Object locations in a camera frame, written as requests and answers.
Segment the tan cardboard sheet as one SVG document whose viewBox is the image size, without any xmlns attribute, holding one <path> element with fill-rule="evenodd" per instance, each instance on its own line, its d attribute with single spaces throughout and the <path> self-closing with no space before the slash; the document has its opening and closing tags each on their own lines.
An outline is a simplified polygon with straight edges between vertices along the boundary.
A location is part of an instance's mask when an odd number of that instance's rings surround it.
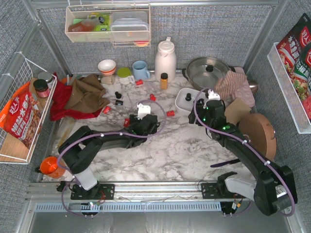
<svg viewBox="0 0 311 233">
<path fill-rule="evenodd" d="M 251 108 L 241 98 L 236 98 L 226 107 L 225 117 L 228 123 L 237 125 L 237 123 L 250 111 Z"/>
</svg>

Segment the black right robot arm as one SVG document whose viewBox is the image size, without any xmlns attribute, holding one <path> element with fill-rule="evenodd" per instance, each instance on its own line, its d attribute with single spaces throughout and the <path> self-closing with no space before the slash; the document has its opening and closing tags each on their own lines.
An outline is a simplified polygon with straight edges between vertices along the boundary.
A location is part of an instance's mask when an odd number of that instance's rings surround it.
<svg viewBox="0 0 311 233">
<path fill-rule="evenodd" d="M 266 216 L 277 212 L 286 217 L 294 215 L 297 193 L 292 170 L 253 148 L 237 126 L 226 121 L 222 100 L 194 100 L 188 119 L 190 124 L 205 127 L 207 135 L 232 152 L 255 178 L 252 184 L 241 184 L 236 173 L 227 173 L 221 182 L 225 191 L 251 199 Z"/>
</svg>

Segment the white plastic storage basket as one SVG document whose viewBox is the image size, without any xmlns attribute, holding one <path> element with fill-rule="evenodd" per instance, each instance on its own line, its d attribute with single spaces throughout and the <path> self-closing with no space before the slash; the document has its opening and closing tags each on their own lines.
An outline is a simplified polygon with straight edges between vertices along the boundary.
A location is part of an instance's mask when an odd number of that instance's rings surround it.
<svg viewBox="0 0 311 233">
<path fill-rule="evenodd" d="M 185 97 L 187 93 L 191 93 L 191 101 L 186 101 Z M 175 99 L 175 106 L 177 109 L 177 112 L 181 115 L 189 115 L 191 113 L 191 110 L 193 108 L 194 100 L 196 96 L 199 94 L 198 90 L 191 89 L 191 88 L 182 88 Z"/>
</svg>

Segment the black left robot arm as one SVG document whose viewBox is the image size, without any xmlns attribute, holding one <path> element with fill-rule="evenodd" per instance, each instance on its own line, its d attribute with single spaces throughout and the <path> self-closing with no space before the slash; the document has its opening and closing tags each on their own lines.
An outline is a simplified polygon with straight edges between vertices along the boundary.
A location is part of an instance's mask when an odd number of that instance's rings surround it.
<svg viewBox="0 0 311 233">
<path fill-rule="evenodd" d="M 113 184 L 100 184 L 90 169 L 98 152 L 108 149 L 137 147 L 147 136 L 157 133 L 160 126 L 156 115 L 138 119 L 130 115 L 129 126 L 117 132 L 99 132 L 88 126 L 80 127 L 59 148 L 58 153 L 75 176 L 77 184 L 71 189 L 72 200 L 112 200 Z"/>
</svg>

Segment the black capsule cluster top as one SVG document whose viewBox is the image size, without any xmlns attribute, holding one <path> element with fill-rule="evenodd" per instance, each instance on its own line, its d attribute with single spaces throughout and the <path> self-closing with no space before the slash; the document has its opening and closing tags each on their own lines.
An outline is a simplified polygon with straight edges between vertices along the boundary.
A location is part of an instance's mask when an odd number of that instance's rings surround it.
<svg viewBox="0 0 311 233">
<path fill-rule="evenodd" d="M 192 97 L 191 97 L 191 93 L 187 93 L 186 94 L 186 97 L 185 97 L 185 100 L 186 101 L 191 101 Z"/>
</svg>

